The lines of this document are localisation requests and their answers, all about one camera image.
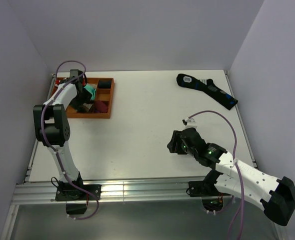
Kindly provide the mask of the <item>brown striped sock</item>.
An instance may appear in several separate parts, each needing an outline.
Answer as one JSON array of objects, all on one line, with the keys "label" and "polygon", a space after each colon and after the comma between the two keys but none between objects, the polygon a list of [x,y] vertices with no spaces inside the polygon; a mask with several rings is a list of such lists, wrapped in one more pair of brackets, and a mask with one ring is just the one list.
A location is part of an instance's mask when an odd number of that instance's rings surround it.
[{"label": "brown striped sock", "polygon": [[93,104],[91,104],[91,103],[84,103],[83,104],[84,111],[86,113],[91,112],[92,106],[93,106]]}]

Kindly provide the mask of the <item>orange compartment tray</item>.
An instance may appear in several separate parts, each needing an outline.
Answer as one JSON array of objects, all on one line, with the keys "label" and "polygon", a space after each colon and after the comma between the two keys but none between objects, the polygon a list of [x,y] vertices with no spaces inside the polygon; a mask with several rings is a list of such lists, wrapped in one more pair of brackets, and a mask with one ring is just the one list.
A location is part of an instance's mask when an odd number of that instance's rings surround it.
[{"label": "orange compartment tray", "polygon": [[113,78],[83,77],[73,82],[59,78],[54,87],[45,114],[53,110],[65,111],[67,118],[109,119],[112,110],[115,81]]}]

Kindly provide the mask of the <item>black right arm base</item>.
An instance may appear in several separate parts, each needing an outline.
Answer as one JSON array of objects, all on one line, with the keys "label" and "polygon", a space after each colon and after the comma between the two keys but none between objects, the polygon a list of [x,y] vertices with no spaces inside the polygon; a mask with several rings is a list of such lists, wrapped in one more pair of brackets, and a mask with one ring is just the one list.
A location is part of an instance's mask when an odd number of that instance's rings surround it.
[{"label": "black right arm base", "polygon": [[212,215],[222,213],[235,200],[233,196],[219,192],[213,184],[205,180],[189,181],[185,193],[191,198],[200,198],[203,211]]}]

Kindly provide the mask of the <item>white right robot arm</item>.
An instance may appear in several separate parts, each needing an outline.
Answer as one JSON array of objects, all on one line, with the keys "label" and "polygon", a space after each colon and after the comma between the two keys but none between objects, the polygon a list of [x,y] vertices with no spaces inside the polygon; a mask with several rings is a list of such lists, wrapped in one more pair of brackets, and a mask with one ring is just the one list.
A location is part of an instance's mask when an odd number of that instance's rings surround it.
[{"label": "white right robot arm", "polygon": [[205,142],[192,127],[175,130],[167,148],[173,154],[190,155],[211,169],[204,180],[188,183],[191,197],[224,194],[244,198],[274,223],[288,225],[295,210],[295,184],[290,178],[277,178],[241,160],[234,160],[229,151],[215,143]]}]

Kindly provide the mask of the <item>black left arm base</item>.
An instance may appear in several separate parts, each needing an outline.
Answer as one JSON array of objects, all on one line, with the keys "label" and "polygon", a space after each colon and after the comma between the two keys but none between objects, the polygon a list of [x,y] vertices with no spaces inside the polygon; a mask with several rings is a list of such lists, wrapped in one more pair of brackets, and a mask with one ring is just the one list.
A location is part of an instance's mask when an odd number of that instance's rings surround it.
[{"label": "black left arm base", "polygon": [[54,176],[50,182],[56,188],[55,201],[66,202],[65,211],[73,217],[79,217],[85,214],[89,206],[89,201],[96,201],[101,197],[102,186],[100,184],[84,184],[80,176],[76,181],[72,181],[72,183],[94,196],[73,187],[68,182],[59,181]]}]

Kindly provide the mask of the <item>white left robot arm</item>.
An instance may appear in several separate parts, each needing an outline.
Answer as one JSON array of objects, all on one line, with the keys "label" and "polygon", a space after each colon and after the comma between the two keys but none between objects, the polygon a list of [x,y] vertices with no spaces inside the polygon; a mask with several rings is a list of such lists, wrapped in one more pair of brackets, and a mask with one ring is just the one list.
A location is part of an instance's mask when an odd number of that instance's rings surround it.
[{"label": "white left robot arm", "polygon": [[46,102],[33,107],[35,136],[54,159],[59,173],[58,189],[60,192],[67,191],[74,200],[84,196],[85,187],[69,147],[71,129],[66,109],[73,100],[84,103],[84,97],[91,97],[83,82],[62,80]]}]

